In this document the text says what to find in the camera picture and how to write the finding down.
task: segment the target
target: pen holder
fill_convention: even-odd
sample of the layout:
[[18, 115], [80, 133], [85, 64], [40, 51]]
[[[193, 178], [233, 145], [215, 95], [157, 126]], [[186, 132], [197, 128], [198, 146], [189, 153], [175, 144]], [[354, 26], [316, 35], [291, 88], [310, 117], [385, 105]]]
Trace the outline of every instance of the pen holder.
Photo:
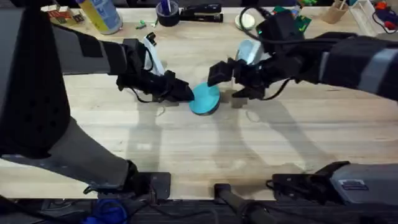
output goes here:
[[164, 12], [161, 3], [158, 3], [158, 5], [156, 5], [157, 19], [159, 23], [162, 24], [162, 26], [172, 27], [180, 22], [180, 11], [178, 8], [178, 4], [175, 1], [170, 1], [170, 7], [170, 14], [167, 15]]
[[340, 9], [341, 4], [343, 4], [343, 1], [335, 1], [322, 16], [322, 20], [329, 24], [335, 24], [338, 22], [346, 11], [348, 11], [347, 3], [344, 2], [344, 6]]

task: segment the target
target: blue round object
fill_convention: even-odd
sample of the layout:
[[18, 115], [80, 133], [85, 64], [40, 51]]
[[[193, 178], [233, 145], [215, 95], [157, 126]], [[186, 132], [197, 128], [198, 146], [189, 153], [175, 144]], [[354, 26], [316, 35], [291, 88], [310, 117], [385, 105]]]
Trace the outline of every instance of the blue round object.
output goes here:
[[193, 89], [193, 95], [195, 99], [189, 102], [189, 108], [195, 114], [212, 114], [220, 103], [220, 89], [216, 85], [199, 84]]

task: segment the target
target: cable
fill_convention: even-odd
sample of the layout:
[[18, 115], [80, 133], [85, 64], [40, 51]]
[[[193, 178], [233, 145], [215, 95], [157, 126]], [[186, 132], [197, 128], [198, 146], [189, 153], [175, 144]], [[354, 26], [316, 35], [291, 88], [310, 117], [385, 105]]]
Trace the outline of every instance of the cable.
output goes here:
[[306, 216], [306, 215], [301, 215], [301, 214], [298, 214], [298, 213], [289, 212], [289, 211], [286, 211], [286, 210], [283, 210], [283, 209], [280, 209], [280, 208], [275, 208], [275, 207], [270, 206], [270, 205], [264, 205], [263, 203], [262, 203], [262, 206], [263, 206], [263, 208], [265, 208], [268, 211], [269, 210], [274, 210], [274, 211], [277, 211], [277, 212], [280, 212], [280, 213], [284, 213], [284, 214], [287, 214], [287, 215], [303, 218], [303, 219], [306, 219], [306, 220], [311, 220], [311, 221], [318, 222], [318, 223], [335, 224], [333, 222], [329, 222], [328, 220], [317, 219], [317, 218], [309, 217], [309, 216]]
[[317, 223], [335, 224], [335, 223], [333, 223], [333, 222], [329, 222], [328, 220], [317, 219], [317, 218], [313, 218], [313, 217], [308, 217], [308, 216], [306, 216], [306, 215], [301, 215], [301, 214], [298, 214], [298, 213], [289, 212], [289, 211], [286, 211], [286, 210], [283, 210], [283, 209], [280, 209], [280, 208], [275, 208], [275, 207], [273, 207], [273, 206], [266, 205], [266, 204], [264, 204], [264, 203], [262, 203], [262, 202], [257, 202], [257, 201], [249, 202], [249, 203], [246, 205], [246, 209], [244, 209], [244, 210], [242, 210], [242, 211], [243, 211], [243, 213], [244, 213], [245, 215], [247, 215], [247, 213], [246, 213], [247, 210], [249, 210], [249, 208], [255, 207], [255, 206], [260, 206], [260, 207], [262, 207], [262, 208], [265, 209], [270, 215], [271, 215], [271, 212], [269, 212], [269, 210], [274, 210], [274, 211], [277, 211], [277, 212], [279, 212], [279, 213], [284, 213], [284, 214], [287, 214], [287, 215], [291, 215], [291, 216], [303, 218], [303, 219], [306, 219], [306, 220], [311, 220], [311, 221], [314, 221], [314, 222], [317, 222]]
[[148, 207], [148, 204], [143, 204], [141, 207], [135, 209], [132, 213], [130, 213], [125, 219], [121, 220], [120, 222], [117, 222], [115, 224], [122, 224], [128, 220], [130, 220], [137, 212], [141, 211], [142, 209]]
[[138, 93], [136, 92], [135, 89], [133, 89], [133, 88], [130, 88], [130, 89], [132, 90], [132, 92], [134, 94], [136, 94], [137, 100], [140, 101], [141, 103], [157, 103], [156, 101], [153, 101], [153, 100], [152, 101], [146, 101], [146, 100], [141, 99], [141, 97], [139, 97], [139, 95], [138, 95]]
[[219, 224], [218, 214], [214, 210], [203, 210], [203, 211], [193, 212], [193, 213], [189, 213], [189, 214], [185, 214], [185, 215], [174, 215], [174, 214], [167, 213], [167, 212], [149, 204], [148, 202], [144, 201], [144, 203], [146, 203], [147, 206], [149, 206], [151, 209], [155, 210], [159, 214], [167, 216], [169, 218], [173, 218], [173, 219], [189, 218], [189, 217], [194, 217], [197, 215], [212, 213], [214, 215], [214, 223]]
[[286, 79], [286, 80], [283, 82], [283, 84], [280, 86], [280, 88], [278, 89], [278, 91], [276, 91], [275, 94], [273, 94], [272, 96], [270, 96], [270, 97], [268, 97], [268, 98], [261, 99], [261, 101], [273, 100], [273, 99], [277, 98], [277, 97], [280, 95], [280, 93], [282, 93], [282, 91], [285, 89], [286, 85], [287, 85], [291, 80], [293, 80], [293, 78], [288, 78], [288, 79]]
[[147, 72], [150, 72], [152, 69], [154, 69], [154, 58], [152, 57], [152, 54], [150, 53], [149, 49], [145, 47], [145, 52], [148, 52], [149, 58], [150, 58], [150, 68], [148, 70], [143, 69]]
[[9, 199], [3, 197], [2, 195], [0, 195], [0, 202], [3, 203], [4, 205], [7, 205], [7, 206], [17, 210], [18, 212], [22, 212], [22, 213], [24, 213], [28, 216], [34, 217], [34, 218], [39, 218], [41, 220], [47, 220], [47, 221], [62, 223], [62, 224], [72, 224], [66, 220], [61, 219], [61, 218], [57, 218], [57, 217], [53, 217], [51, 215], [46, 215], [46, 214], [43, 214], [40, 212], [29, 210], [28, 208], [25, 208], [17, 203], [10, 201]]
[[[111, 208], [120, 208], [120, 210], [104, 211], [104, 207], [110, 205]], [[105, 217], [102, 217], [103, 215], [116, 213], [120, 211], [123, 213], [123, 217], [121, 217], [123, 218], [123, 220], [120, 220], [118, 222], [116, 222], [116, 220], [110, 222], [109, 220], [105, 220], [104, 219]], [[90, 217], [96, 218], [97, 220], [103, 222], [104, 224], [126, 224], [126, 221], [128, 220], [127, 212], [126, 209], [124, 208], [124, 205], [119, 200], [114, 200], [114, 199], [98, 200], [97, 203], [95, 203], [95, 208], [93, 207], [91, 209]]]
[[44, 212], [44, 211], [62, 210], [64, 208], [71, 207], [72, 205], [74, 205], [74, 204], [76, 204], [78, 202], [81, 202], [81, 201], [83, 201], [83, 200], [64, 200], [62, 203], [55, 203], [55, 200], [52, 200], [52, 202], [50, 202], [50, 205], [52, 204], [52, 205], [57, 205], [57, 206], [61, 206], [61, 205], [64, 205], [64, 206], [61, 206], [61, 207], [58, 207], [58, 208], [45, 208], [45, 209], [41, 209], [41, 211]]
[[383, 24], [381, 24], [379, 21], [376, 20], [376, 18], [374, 17], [374, 15], [376, 15], [376, 12], [374, 12], [374, 13], [372, 14], [373, 21], [374, 21], [375, 23], [379, 24], [379, 26], [381, 26], [381, 28], [383, 28], [383, 30], [384, 30], [387, 34], [395, 34], [395, 33], [398, 31], [398, 29], [396, 29], [396, 30], [394, 30], [394, 31], [392, 31], [392, 32], [389, 32], [389, 31], [384, 27]]
[[267, 181], [266, 181], [266, 186], [267, 186], [269, 189], [274, 190], [274, 186], [271, 186], [271, 184], [274, 184], [274, 183], [272, 182], [272, 180], [267, 180]]
[[266, 11], [266, 9], [263, 9], [263, 8], [260, 8], [260, 7], [257, 7], [257, 6], [248, 6], [248, 7], [245, 7], [242, 10], [242, 12], [240, 13], [240, 15], [239, 15], [239, 24], [242, 27], [242, 31], [246, 35], [248, 35], [249, 37], [253, 38], [254, 40], [258, 40], [260, 42], [267, 43], [267, 44], [283, 44], [283, 45], [284, 44], [307, 44], [307, 43], [337, 43], [337, 42], [340, 41], [338, 39], [322, 39], [322, 38], [319, 38], [319, 39], [305, 39], [305, 40], [289, 40], [289, 41], [264, 39], [262, 37], [259, 37], [259, 36], [256, 36], [256, 35], [250, 33], [249, 30], [247, 30], [243, 26], [243, 20], [242, 20], [243, 14], [249, 9], [257, 10], [258, 12], [260, 12], [260, 14], [263, 16], [263, 18], [267, 19], [267, 16], [264, 15], [264, 11]]

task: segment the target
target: desk clutter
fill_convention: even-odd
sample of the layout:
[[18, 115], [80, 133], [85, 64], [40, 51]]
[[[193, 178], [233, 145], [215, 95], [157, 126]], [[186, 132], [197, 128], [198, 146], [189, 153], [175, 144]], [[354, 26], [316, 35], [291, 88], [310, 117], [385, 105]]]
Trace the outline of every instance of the desk clutter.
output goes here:
[[71, 26], [84, 21], [84, 17], [80, 13], [73, 13], [68, 6], [54, 4], [51, 6], [44, 6], [41, 10], [49, 14], [50, 21], [54, 24]]
[[346, 11], [348, 11], [348, 8], [346, 0], [336, 0], [322, 16], [322, 20], [329, 24], [335, 24], [340, 21]]
[[373, 21], [383, 28], [387, 34], [398, 31], [398, 16], [386, 1], [374, 1]]
[[[299, 29], [300, 32], [305, 32], [305, 30], [307, 30], [308, 26], [311, 23], [311, 19], [306, 17], [306, 16], [302, 16], [300, 15], [300, 11], [302, 10], [303, 6], [295, 6], [292, 10], [290, 10], [292, 12], [293, 17], [295, 18], [295, 25], [296, 27]], [[278, 12], [283, 12], [287, 9], [277, 6], [274, 8], [274, 10], [272, 10], [273, 14], [277, 14]]]
[[221, 4], [200, 4], [188, 6], [181, 10], [173, 0], [161, 0], [156, 5], [159, 23], [166, 27], [177, 25], [180, 21], [223, 22]]

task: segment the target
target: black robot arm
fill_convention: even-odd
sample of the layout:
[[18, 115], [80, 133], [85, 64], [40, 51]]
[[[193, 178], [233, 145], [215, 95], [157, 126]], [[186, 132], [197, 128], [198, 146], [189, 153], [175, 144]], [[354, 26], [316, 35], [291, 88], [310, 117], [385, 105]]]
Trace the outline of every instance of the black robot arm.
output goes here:
[[156, 75], [145, 68], [148, 50], [137, 39], [98, 41], [53, 26], [39, 9], [2, 9], [0, 21], [0, 157], [85, 182], [85, 193], [167, 198], [170, 174], [138, 172], [71, 118], [63, 75], [117, 75], [120, 90], [142, 90], [158, 102], [192, 100], [188, 83], [171, 71]]
[[[262, 43], [271, 57], [254, 65], [244, 60], [220, 62], [210, 68], [208, 85], [228, 82], [244, 88], [236, 98], [264, 99], [265, 90], [280, 80], [304, 80], [362, 90], [398, 100], [398, 43], [351, 33], [329, 32], [312, 40], [298, 35], [290, 13], [278, 13], [260, 24], [260, 37], [285, 41], [284, 44]], [[279, 24], [290, 27], [276, 29]], [[283, 33], [297, 34], [285, 37]], [[290, 44], [287, 40], [296, 40]]]

